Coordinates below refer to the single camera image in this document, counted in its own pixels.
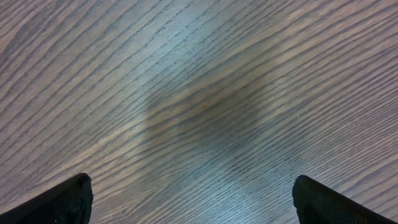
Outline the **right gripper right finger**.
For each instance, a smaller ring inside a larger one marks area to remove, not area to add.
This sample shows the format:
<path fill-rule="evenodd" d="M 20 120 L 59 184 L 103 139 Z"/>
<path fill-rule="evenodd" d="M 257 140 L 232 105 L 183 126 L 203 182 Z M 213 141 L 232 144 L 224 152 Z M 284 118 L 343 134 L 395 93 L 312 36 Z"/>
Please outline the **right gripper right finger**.
<path fill-rule="evenodd" d="M 306 175 L 292 188 L 300 224 L 397 224 Z"/>

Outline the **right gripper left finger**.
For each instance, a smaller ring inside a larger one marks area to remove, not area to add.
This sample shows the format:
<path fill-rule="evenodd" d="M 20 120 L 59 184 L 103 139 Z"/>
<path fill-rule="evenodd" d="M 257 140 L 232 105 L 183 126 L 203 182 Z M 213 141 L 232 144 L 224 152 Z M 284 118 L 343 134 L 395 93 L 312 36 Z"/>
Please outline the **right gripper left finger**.
<path fill-rule="evenodd" d="M 1 214 L 1 224 L 88 224 L 92 204 L 91 177 L 80 173 Z"/>

